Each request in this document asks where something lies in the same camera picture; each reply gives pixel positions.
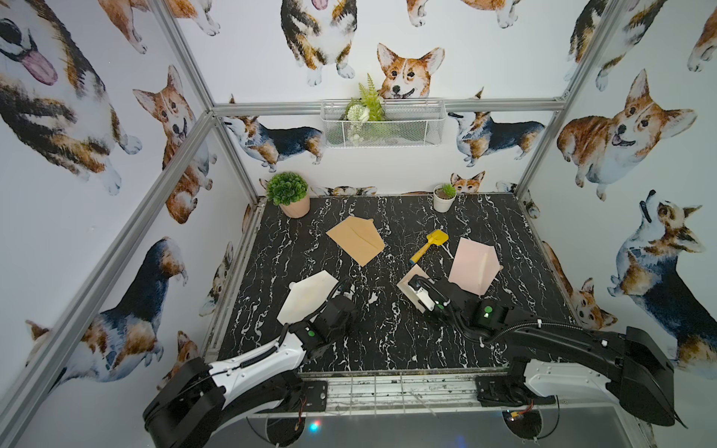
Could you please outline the pink envelope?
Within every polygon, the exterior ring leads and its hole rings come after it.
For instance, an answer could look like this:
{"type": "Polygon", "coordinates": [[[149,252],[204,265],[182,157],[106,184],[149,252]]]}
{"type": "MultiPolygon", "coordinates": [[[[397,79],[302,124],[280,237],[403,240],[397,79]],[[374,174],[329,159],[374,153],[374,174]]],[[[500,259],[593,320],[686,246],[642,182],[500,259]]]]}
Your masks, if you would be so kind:
{"type": "Polygon", "coordinates": [[[472,294],[483,296],[501,270],[494,246],[461,238],[448,281],[472,294]]]}

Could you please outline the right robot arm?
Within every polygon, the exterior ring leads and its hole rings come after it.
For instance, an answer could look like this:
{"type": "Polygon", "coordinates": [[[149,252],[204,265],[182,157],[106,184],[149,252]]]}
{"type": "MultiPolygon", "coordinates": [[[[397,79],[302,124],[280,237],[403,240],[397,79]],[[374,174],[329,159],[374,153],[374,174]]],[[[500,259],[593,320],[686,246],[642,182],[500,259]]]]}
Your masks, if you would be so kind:
{"type": "Polygon", "coordinates": [[[585,330],[419,274],[409,277],[408,290],[426,314],[468,342],[481,347],[505,343],[554,357],[552,362],[515,357],[506,373],[477,378],[477,399],[485,407],[588,399],[616,403],[653,425],[671,427],[682,421],[675,410],[674,369],[643,330],[585,330]]]}

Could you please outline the brown kraft envelope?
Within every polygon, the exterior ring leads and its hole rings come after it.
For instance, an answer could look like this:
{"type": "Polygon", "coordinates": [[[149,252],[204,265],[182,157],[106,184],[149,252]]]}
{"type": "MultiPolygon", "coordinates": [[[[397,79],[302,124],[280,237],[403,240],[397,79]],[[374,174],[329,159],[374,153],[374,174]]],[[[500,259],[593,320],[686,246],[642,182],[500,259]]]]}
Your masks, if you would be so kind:
{"type": "Polygon", "coordinates": [[[350,216],[326,232],[360,267],[366,266],[386,247],[373,220],[350,216]]]}

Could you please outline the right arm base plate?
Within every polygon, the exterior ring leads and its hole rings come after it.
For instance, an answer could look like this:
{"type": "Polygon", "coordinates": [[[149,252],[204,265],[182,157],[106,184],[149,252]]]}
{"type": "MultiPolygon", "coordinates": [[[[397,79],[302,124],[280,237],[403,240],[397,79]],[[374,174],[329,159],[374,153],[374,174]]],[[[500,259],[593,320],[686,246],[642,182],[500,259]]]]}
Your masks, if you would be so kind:
{"type": "Polygon", "coordinates": [[[476,376],[476,398],[484,407],[521,407],[553,405],[555,396],[541,396],[533,392],[523,379],[508,375],[476,376]]]}

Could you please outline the cream letter paper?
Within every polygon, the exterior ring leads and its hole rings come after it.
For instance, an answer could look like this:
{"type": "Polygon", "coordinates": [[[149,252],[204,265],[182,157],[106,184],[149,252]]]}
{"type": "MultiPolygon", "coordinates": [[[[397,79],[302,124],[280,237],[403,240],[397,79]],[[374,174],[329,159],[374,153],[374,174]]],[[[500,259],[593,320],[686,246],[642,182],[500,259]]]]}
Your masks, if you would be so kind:
{"type": "Polygon", "coordinates": [[[416,280],[417,277],[427,279],[427,274],[416,264],[414,265],[406,276],[398,283],[397,287],[403,293],[403,295],[409,300],[409,302],[419,311],[418,305],[416,304],[415,290],[419,287],[423,287],[421,283],[416,280]]]}

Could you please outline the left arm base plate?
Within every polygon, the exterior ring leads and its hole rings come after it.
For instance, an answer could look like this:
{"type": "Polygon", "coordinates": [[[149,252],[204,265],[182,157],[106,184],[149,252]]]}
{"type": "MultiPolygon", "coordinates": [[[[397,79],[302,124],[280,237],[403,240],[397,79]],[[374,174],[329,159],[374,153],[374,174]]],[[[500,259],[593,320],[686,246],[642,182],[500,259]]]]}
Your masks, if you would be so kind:
{"type": "Polygon", "coordinates": [[[269,413],[298,413],[306,412],[324,412],[327,409],[328,402],[327,381],[308,381],[289,389],[282,396],[282,400],[274,407],[270,408],[269,413]]]}

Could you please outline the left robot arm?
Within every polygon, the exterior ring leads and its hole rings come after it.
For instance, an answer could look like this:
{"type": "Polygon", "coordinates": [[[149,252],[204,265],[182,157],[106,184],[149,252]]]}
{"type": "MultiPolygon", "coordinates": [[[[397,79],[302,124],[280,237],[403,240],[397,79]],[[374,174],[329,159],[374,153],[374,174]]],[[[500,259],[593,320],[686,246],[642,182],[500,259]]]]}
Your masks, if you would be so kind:
{"type": "Polygon", "coordinates": [[[345,295],[328,298],[304,320],[286,324],[271,343],[228,360],[187,361],[143,412],[157,447],[203,447],[239,417],[285,403],[299,405],[297,370],[342,339],[356,306],[345,295]]]}

